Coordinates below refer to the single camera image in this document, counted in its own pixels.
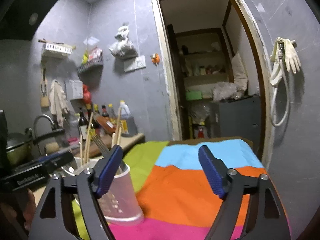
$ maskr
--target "door frame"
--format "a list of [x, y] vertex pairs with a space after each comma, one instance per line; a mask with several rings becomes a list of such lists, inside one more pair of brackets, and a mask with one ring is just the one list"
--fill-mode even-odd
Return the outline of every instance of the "door frame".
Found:
[[[265, 43], [262, 39], [261, 32], [258, 28], [250, 9], [244, 0], [230, 0], [236, 9], [238, 16], [244, 26], [246, 34], [252, 48], [253, 57], [257, 67], [260, 97], [261, 97], [261, 137], [260, 137], [260, 152], [258, 158], [267, 168], [270, 162], [273, 146], [273, 128], [270, 118], [270, 102], [272, 89], [269, 82], [270, 61]], [[160, 43], [160, 52], [162, 56], [166, 89], [169, 96], [170, 119], [172, 122], [172, 139], [181, 140], [181, 124], [178, 109], [177, 90], [173, 76], [173, 68], [171, 55], [168, 47], [168, 40], [165, 31], [164, 19], [160, 7], [160, 0], [151, 0], [153, 13], [156, 21], [156, 28]]]

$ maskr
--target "pot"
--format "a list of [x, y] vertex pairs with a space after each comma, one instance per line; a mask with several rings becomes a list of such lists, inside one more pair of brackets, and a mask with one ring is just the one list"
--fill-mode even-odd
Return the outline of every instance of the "pot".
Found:
[[9, 133], [7, 141], [7, 157], [12, 167], [31, 160], [31, 132], [26, 134]]

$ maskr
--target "metal screw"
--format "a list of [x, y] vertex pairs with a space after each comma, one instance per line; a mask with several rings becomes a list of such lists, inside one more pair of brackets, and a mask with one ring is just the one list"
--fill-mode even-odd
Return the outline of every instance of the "metal screw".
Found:
[[260, 178], [263, 179], [263, 180], [268, 180], [269, 179], [267, 174], [261, 174]]
[[229, 169], [228, 174], [229, 175], [236, 175], [238, 172], [235, 169]]
[[52, 175], [52, 178], [53, 179], [59, 179], [60, 178], [60, 174], [55, 173], [55, 174]]
[[84, 174], [91, 174], [93, 172], [93, 168], [86, 168], [83, 172]]

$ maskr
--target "gray cabinet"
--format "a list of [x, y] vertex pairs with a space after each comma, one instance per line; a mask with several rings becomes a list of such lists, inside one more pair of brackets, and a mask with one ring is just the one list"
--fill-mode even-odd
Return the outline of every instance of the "gray cabinet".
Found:
[[241, 136], [253, 142], [253, 151], [257, 153], [260, 143], [260, 129], [259, 96], [210, 103], [211, 138]]

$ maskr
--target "pink cloth section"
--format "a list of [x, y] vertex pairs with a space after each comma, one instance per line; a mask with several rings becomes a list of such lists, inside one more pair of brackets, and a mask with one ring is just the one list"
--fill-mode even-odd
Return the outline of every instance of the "pink cloth section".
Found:
[[[204, 240], [210, 229], [170, 224], [151, 218], [132, 227], [112, 224], [109, 227], [117, 240]], [[236, 227], [231, 240], [239, 238], [241, 231], [242, 227]]]

